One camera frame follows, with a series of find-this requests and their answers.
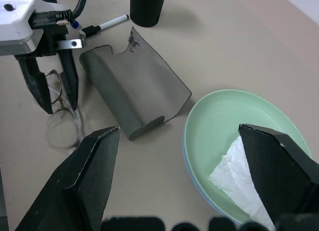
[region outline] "white tissue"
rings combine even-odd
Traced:
[[[222,156],[221,162],[208,179],[224,191],[252,220],[271,231],[275,230],[255,189],[240,136],[231,144],[227,154]]]

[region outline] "green plate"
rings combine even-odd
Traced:
[[[238,224],[249,216],[209,180],[241,123],[269,127],[288,134],[311,157],[295,125],[265,99],[239,90],[221,90],[203,97],[190,111],[183,135],[183,152],[190,176],[204,198],[221,214]]]

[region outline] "eyeglasses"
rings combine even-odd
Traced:
[[[73,110],[64,91],[60,74],[52,70],[46,75],[53,114],[47,122],[48,145],[58,150],[70,150],[79,146],[84,138],[79,109]]]

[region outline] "beige table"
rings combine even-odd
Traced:
[[[75,7],[77,0],[60,0]],[[88,0],[83,26],[129,13],[129,0]],[[131,21],[88,41],[88,48],[127,46]],[[279,107],[304,135],[319,161],[319,30],[285,0],[165,0],[157,26],[137,31],[193,92],[192,100],[215,90],[243,89]],[[74,38],[72,31],[69,38]],[[79,107],[86,134],[116,125],[88,82],[74,51],[80,79]],[[47,73],[61,71],[57,57],[39,59]],[[34,102],[13,56],[0,57],[0,165],[10,230],[14,230],[66,154],[45,140],[48,115]],[[193,185],[182,156],[184,113],[130,142],[121,136],[110,216],[158,216],[167,230],[189,221],[201,230],[217,212]]]

